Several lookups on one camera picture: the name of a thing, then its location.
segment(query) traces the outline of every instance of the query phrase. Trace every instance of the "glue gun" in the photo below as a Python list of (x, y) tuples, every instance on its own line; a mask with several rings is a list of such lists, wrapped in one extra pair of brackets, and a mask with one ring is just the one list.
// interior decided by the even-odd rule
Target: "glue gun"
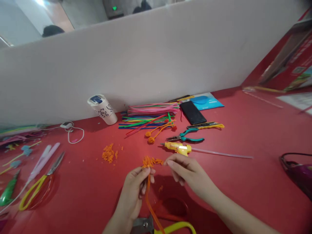
[(174, 150), (175, 152), (185, 156), (188, 156), (188, 153), (192, 151), (192, 147), (190, 145), (184, 146), (181, 143), (165, 142), (161, 143), (161, 145), (164, 145), (167, 149)]

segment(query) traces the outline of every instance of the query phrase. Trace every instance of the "yellow scissors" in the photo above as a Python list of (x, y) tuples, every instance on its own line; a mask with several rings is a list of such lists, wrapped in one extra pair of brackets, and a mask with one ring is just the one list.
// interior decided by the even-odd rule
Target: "yellow scissors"
[[(55, 163), (53, 163), (51, 169), (49, 170), (49, 172), (46, 175), (43, 175), (25, 194), (25, 196), (23, 197), (23, 199), (21, 200), (19, 207), (20, 207), (20, 211), (26, 210), (29, 206), (31, 206), (31, 209), (36, 208), (49, 194), (53, 182), (54, 182), (54, 171), (57, 169), (57, 167), (59, 166), (59, 164), (61, 163), (63, 157), (64, 157), (65, 152), (61, 153), (61, 155), (58, 157), (58, 159), (55, 161)], [(35, 198), (39, 195), (39, 191), (46, 186), (46, 184), (49, 183), (48, 188), (46, 190), (46, 192), (44, 193), (44, 195), (42, 196), (42, 198), (33, 205), (33, 201), (35, 200)], [(32, 196), (30, 197), (29, 201), (27, 202), (26, 205), (24, 205), (26, 199), (28, 198), (28, 196), (30, 195), (30, 193), (36, 188), (36, 190), (33, 192)]]
[[(164, 231), (166, 234), (169, 234), (186, 227), (192, 231), (192, 234), (196, 234), (194, 227), (189, 222), (174, 223), (173, 225), (164, 228)], [(161, 231), (154, 229), (152, 215), (150, 215), (148, 218), (137, 218), (136, 220), (134, 220), (130, 234), (143, 234), (143, 233), (162, 234)]]

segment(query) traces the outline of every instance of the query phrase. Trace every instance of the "yellow utility knife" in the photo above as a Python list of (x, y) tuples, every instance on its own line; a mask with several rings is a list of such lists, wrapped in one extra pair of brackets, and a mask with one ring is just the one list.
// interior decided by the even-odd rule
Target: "yellow utility knife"
[(212, 122), (206, 122), (206, 123), (190, 125), (190, 126), (187, 126), (187, 129), (190, 129), (190, 128), (205, 129), (205, 128), (213, 128), (213, 127), (215, 127), (215, 128), (224, 128), (224, 125), (212, 121)]

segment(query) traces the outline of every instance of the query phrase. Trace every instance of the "table surface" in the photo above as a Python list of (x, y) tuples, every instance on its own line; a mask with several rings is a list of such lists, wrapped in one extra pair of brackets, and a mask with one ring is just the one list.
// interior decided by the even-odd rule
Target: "table surface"
[[(254, 159), (231, 158), (191, 152), (214, 183), (232, 200), (281, 233), (311, 233), (312, 203), (287, 177), (279, 163), (279, 156), (286, 152), (312, 152), (311, 116), (275, 98), (277, 94), (257, 92), (256, 95), (282, 105), (280, 109), (246, 95), (240, 88), (214, 92), (225, 105), (222, 108), (202, 111), (208, 121), (216, 121), (225, 128), (203, 129), (192, 137), (204, 137), (203, 143), (194, 147), (218, 152), (252, 155)], [(67, 142), (64, 129), (47, 132), (42, 143), (33, 147), (33, 153), (24, 158), (20, 177), (14, 192), (16, 196), (24, 186), (44, 148), (60, 142), (56, 154), (41, 170), (45, 174), (57, 156), (66, 151), (55, 173), (55, 183), (50, 196), (34, 211), (18, 211), (20, 198), (8, 209), (9, 221), (3, 234), (8, 233), (101, 233), (116, 207), (125, 176), (142, 165), (145, 155), (166, 159), (172, 154), (160, 143), (183, 132), (189, 125), (180, 113), (176, 116), (178, 130), (165, 130), (153, 145), (147, 144), (146, 130), (124, 139), (127, 130), (118, 124), (107, 126), (99, 117), (75, 121), (75, 126), (85, 130), (84, 139), (77, 144)], [(81, 131), (75, 129), (71, 140), (80, 139)], [(112, 164), (101, 158), (103, 148), (114, 143), (118, 159)], [(4, 153), (0, 163), (5, 163), (21, 152), (20, 148)], [(311, 158), (296, 158), (301, 163), (311, 163)], [(213, 210), (203, 203), (188, 186), (181, 187), (171, 176), (168, 167), (157, 165), (155, 184), (150, 192), (150, 202), (179, 196), (190, 210), (189, 222), (197, 233), (230, 233)], [(1, 176), (1, 192), (6, 182), (16, 172)], [(177, 204), (164, 204), (172, 213)], [(149, 214), (143, 203), (140, 216)], [(169, 221), (161, 221), (164, 226)], [(189, 233), (187, 229), (177, 233)]]

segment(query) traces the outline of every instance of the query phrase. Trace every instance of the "smartphone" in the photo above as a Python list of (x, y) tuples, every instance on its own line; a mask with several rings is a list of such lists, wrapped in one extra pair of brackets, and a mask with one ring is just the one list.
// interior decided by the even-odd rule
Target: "smartphone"
[(192, 101), (181, 103), (180, 108), (192, 125), (207, 122)]

